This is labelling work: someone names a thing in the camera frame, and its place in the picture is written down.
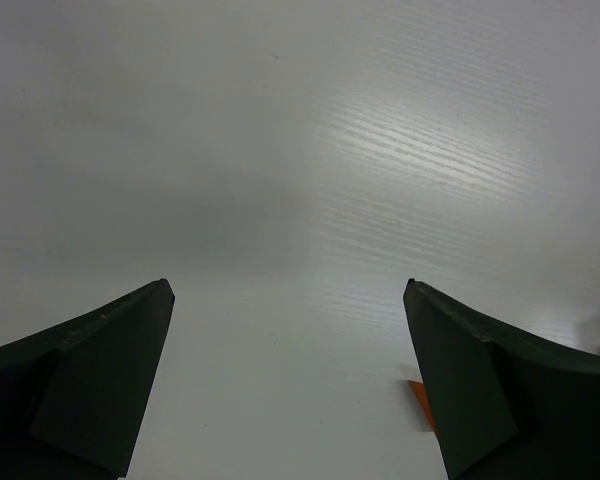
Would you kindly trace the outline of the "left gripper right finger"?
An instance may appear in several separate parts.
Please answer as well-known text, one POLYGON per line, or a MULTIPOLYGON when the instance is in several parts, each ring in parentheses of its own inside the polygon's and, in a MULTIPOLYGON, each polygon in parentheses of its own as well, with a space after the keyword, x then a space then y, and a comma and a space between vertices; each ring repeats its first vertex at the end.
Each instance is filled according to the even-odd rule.
POLYGON ((411 279, 403 302, 451 479, 600 479, 600 356, 411 279))

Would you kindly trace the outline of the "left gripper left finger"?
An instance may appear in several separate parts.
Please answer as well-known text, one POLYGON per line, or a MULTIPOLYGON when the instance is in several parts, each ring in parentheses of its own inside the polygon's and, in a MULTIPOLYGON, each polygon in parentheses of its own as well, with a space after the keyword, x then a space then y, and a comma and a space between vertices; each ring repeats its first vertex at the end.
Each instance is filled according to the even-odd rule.
POLYGON ((0 347, 0 479, 127 476, 174 304, 159 279, 0 347))

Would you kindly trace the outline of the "red-brown triangle block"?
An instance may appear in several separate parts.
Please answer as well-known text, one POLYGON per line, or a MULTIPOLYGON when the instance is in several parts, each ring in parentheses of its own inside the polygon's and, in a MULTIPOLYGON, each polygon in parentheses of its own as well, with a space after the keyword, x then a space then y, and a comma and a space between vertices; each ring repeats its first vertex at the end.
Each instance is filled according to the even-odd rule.
POLYGON ((409 384, 412 392, 414 393, 420 407, 422 408, 422 411, 427 419, 427 422, 428 422, 428 425, 429 425, 431 431, 435 435, 438 435, 435 419, 433 417, 432 410, 431 410, 431 407, 429 404, 425 385, 422 382, 417 382, 414 380, 409 380, 408 384, 409 384))

